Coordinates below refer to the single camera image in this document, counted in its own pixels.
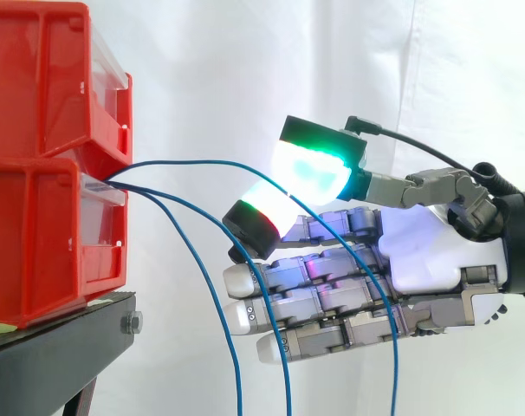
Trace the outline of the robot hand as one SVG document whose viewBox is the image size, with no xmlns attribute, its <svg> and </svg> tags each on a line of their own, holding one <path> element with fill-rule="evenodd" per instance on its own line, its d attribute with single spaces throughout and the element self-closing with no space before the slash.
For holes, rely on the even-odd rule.
<svg viewBox="0 0 525 416">
<path fill-rule="evenodd" d="M 488 188 L 450 166 L 399 179 L 363 166 L 363 133 L 289 116 L 260 181 L 225 214 L 233 335 L 300 361 L 484 324 L 509 285 L 506 225 Z"/>
</svg>

